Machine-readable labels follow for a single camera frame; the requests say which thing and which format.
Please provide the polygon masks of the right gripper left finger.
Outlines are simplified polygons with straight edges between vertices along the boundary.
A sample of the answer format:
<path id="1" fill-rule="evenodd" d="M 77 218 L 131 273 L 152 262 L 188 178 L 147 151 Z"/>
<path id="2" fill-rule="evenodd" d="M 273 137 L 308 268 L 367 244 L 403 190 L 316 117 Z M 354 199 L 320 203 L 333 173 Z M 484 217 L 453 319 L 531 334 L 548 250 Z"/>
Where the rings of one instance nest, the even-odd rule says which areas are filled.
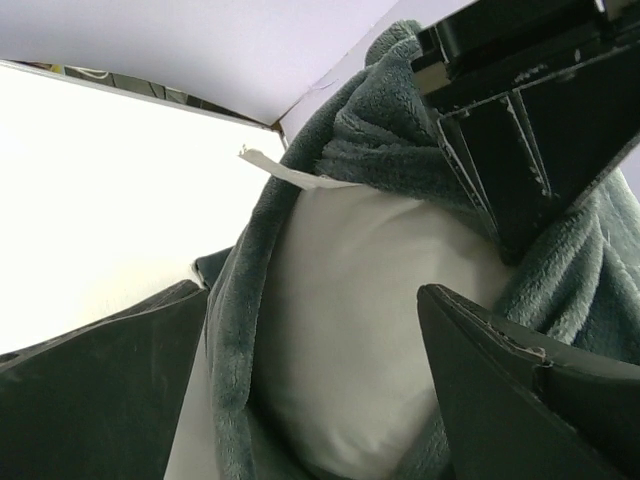
<path id="1" fill-rule="evenodd" d="M 207 296 L 181 281 L 3 354 L 2 478 L 163 478 Z"/>

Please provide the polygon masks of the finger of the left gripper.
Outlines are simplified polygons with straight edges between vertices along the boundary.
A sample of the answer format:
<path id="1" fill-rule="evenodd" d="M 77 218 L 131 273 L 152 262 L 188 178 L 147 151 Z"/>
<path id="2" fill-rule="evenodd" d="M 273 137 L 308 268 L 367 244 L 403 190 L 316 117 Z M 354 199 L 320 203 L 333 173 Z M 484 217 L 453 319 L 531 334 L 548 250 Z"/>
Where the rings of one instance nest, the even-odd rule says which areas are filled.
<path id="1" fill-rule="evenodd" d="M 477 1 L 418 41 L 434 138 L 508 264 L 638 146 L 635 1 Z"/>

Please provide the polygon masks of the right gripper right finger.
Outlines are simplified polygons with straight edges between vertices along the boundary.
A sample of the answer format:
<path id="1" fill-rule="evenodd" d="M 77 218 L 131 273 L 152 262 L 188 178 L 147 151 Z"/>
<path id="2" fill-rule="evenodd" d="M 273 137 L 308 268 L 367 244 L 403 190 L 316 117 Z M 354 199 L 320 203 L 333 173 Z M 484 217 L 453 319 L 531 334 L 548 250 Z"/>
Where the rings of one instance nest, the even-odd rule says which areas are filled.
<path id="1" fill-rule="evenodd" d="M 437 284 L 417 309 L 459 479 L 635 479 L 639 369 Z"/>

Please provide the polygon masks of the white pillow insert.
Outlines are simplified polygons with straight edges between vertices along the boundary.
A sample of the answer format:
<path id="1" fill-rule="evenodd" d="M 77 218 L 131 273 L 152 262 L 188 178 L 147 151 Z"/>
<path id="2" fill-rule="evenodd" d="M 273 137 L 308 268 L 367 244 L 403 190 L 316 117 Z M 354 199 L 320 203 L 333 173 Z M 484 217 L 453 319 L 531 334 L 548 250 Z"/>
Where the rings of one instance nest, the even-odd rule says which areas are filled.
<path id="1" fill-rule="evenodd" d="M 220 254 L 207 309 L 217 479 L 392 479 L 437 406 L 416 295 L 491 307 L 513 276 L 446 210 L 307 190 Z"/>

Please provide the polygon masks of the zebra and grey pillowcase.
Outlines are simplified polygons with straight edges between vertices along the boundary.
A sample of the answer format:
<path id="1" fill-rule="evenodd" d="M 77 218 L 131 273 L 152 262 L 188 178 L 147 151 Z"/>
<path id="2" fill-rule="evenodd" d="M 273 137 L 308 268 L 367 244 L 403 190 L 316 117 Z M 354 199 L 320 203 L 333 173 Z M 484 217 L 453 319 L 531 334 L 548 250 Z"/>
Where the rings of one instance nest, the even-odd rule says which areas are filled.
<path id="1" fill-rule="evenodd" d="M 462 220 L 477 216 L 436 142 L 410 60 L 416 21 L 399 21 L 369 48 L 363 71 L 306 123 L 286 166 L 387 193 L 433 200 Z M 249 404 L 254 337 L 267 265 L 298 191 L 270 180 L 237 243 L 201 257 L 209 288 L 205 351 L 211 379 L 215 475 L 303 479 L 298 459 Z M 612 171 L 575 213 L 525 256 L 497 310 L 521 325 L 620 361 L 639 360 L 639 204 Z"/>

